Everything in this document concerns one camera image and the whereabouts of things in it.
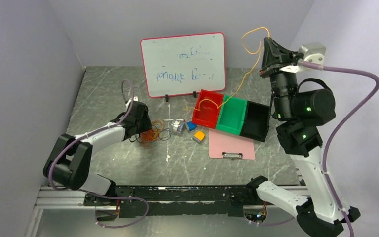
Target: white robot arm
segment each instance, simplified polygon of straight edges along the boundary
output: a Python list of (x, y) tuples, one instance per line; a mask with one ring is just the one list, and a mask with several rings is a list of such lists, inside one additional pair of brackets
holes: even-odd
[[(330, 187), (325, 176), (331, 178), (331, 174), (328, 169), (326, 172), (323, 169), (323, 141), (316, 127), (335, 118), (335, 99), (323, 81), (308, 78), (297, 84), (296, 78), (297, 72), (308, 70), (298, 61), (322, 65), (326, 48), (319, 43), (312, 43), (302, 45), (297, 52), (293, 52), (271, 38), (264, 38), (264, 45), (260, 74), (271, 80), (275, 104), (273, 117), (285, 122), (276, 129), (278, 140), (302, 174), (310, 197), (293, 194), (266, 178), (256, 182), (256, 192), (261, 200), (295, 217), (307, 234), (337, 236), (343, 231), (341, 223), (346, 222), (342, 212), (347, 213), (350, 222), (355, 221), (360, 212), (345, 202), (335, 183), (331, 182)], [(318, 83), (323, 89), (299, 93), (299, 87), (308, 81)], [(331, 188), (340, 196), (341, 208)]]
[[(137, 97), (133, 98), (133, 106), (129, 115), (123, 122), (120, 122), (121, 124), (118, 124), (120, 118), (125, 114), (119, 114), (105, 126), (89, 133), (75, 136), (60, 135), (44, 166), (43, 175), (49, 177), (51, 167), (54, 166), (53, 180), (65, 187), (71, 190), (86, 190), (99, 195), (115, 197), (115, 182), (98, 174), (90, 173), (89, 167), (92, 156), (98, 151), (152, 128), (148, 108), (145, 104), (137, 101)], [(54, 164), (57, 156), (69, 144), (81, 137), (83, 139), (68, 149)], [(66, 155), (72, 156), (72, 159), (66, 159)]]

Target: red bin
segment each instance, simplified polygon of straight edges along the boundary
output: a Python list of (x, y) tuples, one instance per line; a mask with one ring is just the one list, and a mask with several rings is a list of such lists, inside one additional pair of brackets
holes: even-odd
[(223, 103), (223, 95), (208, 90), (201, 90), (195, 106), (200, 110), (194, 110), (192, 114), (193, 123), (215, 129), (221, 108), (217, 109), (217, 106), (208, 100), (203, 101), (200, 106), (200, 102), (204, 99), (212, 100), (217, 105), (221, 105)]

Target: marble-patterned tabletop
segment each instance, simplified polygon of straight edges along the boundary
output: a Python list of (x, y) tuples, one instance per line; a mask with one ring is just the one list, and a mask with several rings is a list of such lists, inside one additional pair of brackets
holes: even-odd
[[(228, 68), (227, 88), (222, 94), (232, 94), (242, 81), (246, 69)], [(133, 83), (135, 96), (149, 108), (151, 121), (157, 119), (191, 119), (196, 98), (189, 96), (151, 99), (148, 96), (142, 67), (88, 67), (71, 114), (67, 133), (83, 134), (101, 127), (126, 107), (121, 95), (121, 82)], [(247, 77), (236, 95), (269, 105), (270, 82), (254, 71)], [(255, 160), (209, 158), (208, 128), (201, 145), (192, 140), (193, 133), (172, 135), (167, 141), (151, 144), (124, 141), (99, 151), (91, 161), (96, 172), (118, 185), (220, 185), (246, 184), (259, 175), (278, 185), (297, 185), (296, 168), (278, 143), (275, 128), (279, 122), (271, 119), (265, 142), (255, 141)]]

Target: lavender wall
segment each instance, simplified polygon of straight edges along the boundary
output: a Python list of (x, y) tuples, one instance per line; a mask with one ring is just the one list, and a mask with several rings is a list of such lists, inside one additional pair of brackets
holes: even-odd
[(82, 76), (46, 0), (0, 0), (0, 237), (24, 236)]
[[(140, 40), (147, 37), (221, 31), (226, 64), (251, 67), (240, 37), (267, 26), (290, 45), (313, 0), (49, 0), (86, 66), (141, 66)], [(266, 36), (252, 34), (252, 51)]]
[[(326, 65), (379, 76), (379, 0), (316, 0), (291, 49), (315, 41), (327, 47)], [(298, 75), (308, 76), (323, 79), (336, 97), (337, 118), (319, 128), (324, 140), (374, 87), (363, 76), (318, 71)], [(362, 217), (353, 224), (356, 236), (379, 236), (379, 92), (338, 132), (328, 161), (343, 196), (361, 210)]]

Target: black linear rail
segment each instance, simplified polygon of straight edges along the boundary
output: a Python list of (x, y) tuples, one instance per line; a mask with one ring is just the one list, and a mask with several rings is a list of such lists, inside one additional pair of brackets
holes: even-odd
[[(203, 186), (117, 186), (119, 197), (140, 197), (149, 202), (149, 216), (227, 214), (244, 216), (243, 206), (262, 205), (256, 191), (246, 185)], [(87, 195), (85, 206), (116, 206)], [(124, 200), (120, 204), (120, 218), (142, 216), (146, 205), (140, 201)]]

